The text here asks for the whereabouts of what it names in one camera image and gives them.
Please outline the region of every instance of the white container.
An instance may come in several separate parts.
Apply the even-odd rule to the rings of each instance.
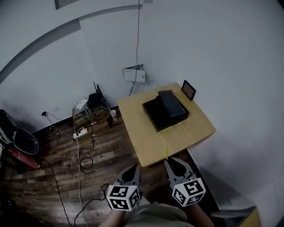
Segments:
[[[114,121],[117,121],[117,114],[116,114],[116,111],[115,111],[115,110],[111,110],[111,111],[110,111],[110,115],[112,116],[112,118],[113,118]]]

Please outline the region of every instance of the black cable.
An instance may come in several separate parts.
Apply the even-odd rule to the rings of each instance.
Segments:
[[[103,199],[92,199],[89,202],[86,203],[86,205],[83,207],[83,209],[76,215],[75,219],[74,219],[74,227],[76,227],[76,219],[78,218],[78,216],[83,212],[83,210],[86,208],[86,206],[94,201],[94,200],[98,200],[98,201],[103,201],[106,199],[107,195],[106,195],[106,189],[108,188],[108,184],[104,184],[101,188],[102,192],[103,192]]]
[[[46,161],[46,162],[50,165],[50,167],[51,167],[51,170],[52,170],[52,173],[53,173],[53,177],[54,177],[55,182],[56,182],[58,195],[59,195],[59,197],[60,197],[61,204],[62,204],[63,209],[64,209],[64,213],[65,213],[65,215],[66,215],[66,218],[67,218],[67,221],[68,221],[69,226],[70,226],[70,227],[72,227],[72,226],[71,226],[71,224],[70,224],[70,222],[69,222],[69,219],[68,219],[68,216],[67,216],[67,213],[66,213],[65,207],[64,207],[64,205],[63,205],[62,197],[61,197],[61,194],[60,194],[60,191],[59,191],[58,183],[57,183],[57,180],[56,180],[56,178],[55,178],[55,174],[54,174],[54,171],[53,171],[52,165],[49,163],[49,161],[47,161],[47,160],[45,160],[45,159],[43,159],[42,161]]]
[[[50,114],[49,112],[46,112],[46,113],[48,113],[49,115],[51,115],[51,116],[54,116],[54,115],[52,115],[52,114]],[[59,121],[62,121],[61,119],[58,119],[56,116],[54,116],[57,120],[59,120]]]
[[[94,145],[94,139],[93,139],[93,130],[94,130],[94,129],[93,129],[92,124],[87,120],[87,118],[86,118],[85,115],[84,115],[84,117],[85,117],[86,121],[88,122],[88,124],[92,127],[91,139],[92,139],[93,146],[92,146],[92,148],[83,148],[83,147],[82,147],[82,148],[80,149],[80,151],[79,151],[79,160],[78,160],[78,163],[79,163],[80,169],[81,169],[81,171],[82,171],[83,173],[85,173],[85,174],[90,174],[90,173],[94,172],[94,170],[91,171],[91,172],[85,172],[84,169],[86,170],[86,169],[92,168],[93,165],[94,165],[94,160],[93,160],[91,157],[89,157],[89,156],[84,157],[82,160],[80,160],[80,154],[81,154],[81,151],[82,151],[83,149],[84,149],[84,150],[92,150],[92,149],[94,149],[94,147],[95,147],[95,145]],[[84,167],[84,166],[81,165],[81,163],[82,163],[83,160],[85,160],[85,159],[87,159],[87,158],[89,158],[89,159],[92,160],[92,164],[91,164],[89,167]]]
[[[105,102],[108,104],[108,108],[110,108],[110,104],[108,103],[108,101],[105,99]]]
[[[140,0],[138,0],[138,31],[137,31],[137,47],[136,47],[136,70],[135,70],[135,81],[134,81],[134,83],[133,83],[133,86],[132,86],[132,88],[131,88],[131,90],[130,90],[130,93],[129,93],[129,95],[128,96],[130,96],[131,95],[131,93],[132,93],[132,91],[133,91],[133,88],[134,88],[134,86],[135,86],[135,84],[136,84],[136,77],[137,77],[137,66],[138,66],[138,56],[137,56],[137,54],[138,54],[138,45],[139,45],[139,19],[140,19]]]
[[[53,125],[53,123],[47,118],[47,116],[45,116],[45,118],[51,123],[51,125]]]

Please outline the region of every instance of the wall outlet panel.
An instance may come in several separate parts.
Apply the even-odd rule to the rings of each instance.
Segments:
[[[135,81],[135,69],[123,69],[124,79],[126,81]],[[145,71],[137,70],[136,82],[145,83]]]

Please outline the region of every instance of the white cable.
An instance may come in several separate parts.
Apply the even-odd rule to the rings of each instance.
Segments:
[[[82,120],[82,121],[86,121],[86,120],[84,120],[84,119],[82,118],[82,115],[81,115],[81,120]]]
[[[110,108],[110,106],[107,104],[106,101],[104,101],[104,100],[102,100],[102,101],[103,101],[103,103],[107,106],[107,108]]]
[[[69,136],[66,132],[60,130],[60,129],[57,129],[56,131],[54,131],[52,134],[50,134],[49,136],[47,136],[47,139],[50,140],[50,138],[52,137],[53,134],[55,134],[57,131],[61,131],[63,133],[65,133],[67,136]]]
[[[81,207],[83,209],[83,204],[82,204],[82,200],[81,200],[81,190],[80,190],[80,170],[81,170],[81,167],[80,167],[80,156],[79,156],[79,143],[78,143],[77,137],[76,137],[76,142],[77,142],[77,146],[78,146],[78,161],[79,161],[79,172],[78,172],[79,198],[80,198]],[[87,223],[87,227],[89,227],[88,222],[87,222],[86,217],[85,217],[84,209],[83,209],[83,216],[84,216],[85,222]]]
[[[101,108],[103,108],[103,109],[108,109],[108,111],[110,112],[110,109],[109,108],[106,108],[106,107],[102,107],[102,106],[100,106]]]
[[[90,120],[90,122],[92,122],[93,124],[95,124],[95,121],[93,120],[93,116],[91,115],[91,111],[90,109],[87,109],[85,111],[85,114],[87,115],[88,119]]]
[[[107,99],[106,99],[106,98],[102,98],[102,101],[106,104],[106,106],[107,106],[108,108],[110,108],[110,106],[107,104],[107,102],[106,102],[105,100],[107,100]]]
[[[65,133],[67,136],[69,136],[66,132],[64,132],[64,131],[62,131],[62,130],[60,130],[60,129],[57,129],[57,130],[54,131],[52,134],[50,134],[50,135],[47,137],[47,139],[49,140],[49,139],[52,137],[52,135],[55,134],[57,131],[61,131],[61,132]],[[77,147],[78,147],[78,152],[77,152],[77,153],[78,153],[78,161],[79,161],[79,164],[80,164],[79,143],[78,143],[77,137],[76,137],[76,142],[77,142]],[[82,200],[81,200],[81,190],[80,190],[80,170],[81,170],[81,168],[80,168],[80,165],[79,165],[79,172],[78,172],[78,179],[79,179],[79,198],[80,198],[81,207],[82,207],[82,209],[83,209],[83,204],[82,204]],[[84,210],[83,210],[83,215],[84,215],[84,219],[85,219],[85,221],[86,221],[86,223],[87,223],[87,227],[89,227],[88,222],[87,222],[86,217],[85,217]]]
[[[51,122],[51,120],[45,115],[45,118],[51,123],[51,125],[53,125],[53,123]]]

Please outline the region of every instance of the small picture frame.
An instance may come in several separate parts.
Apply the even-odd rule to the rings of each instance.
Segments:
[[[196,90],[186,80],[184,80],[181,90],[190,101],[193,100]]]

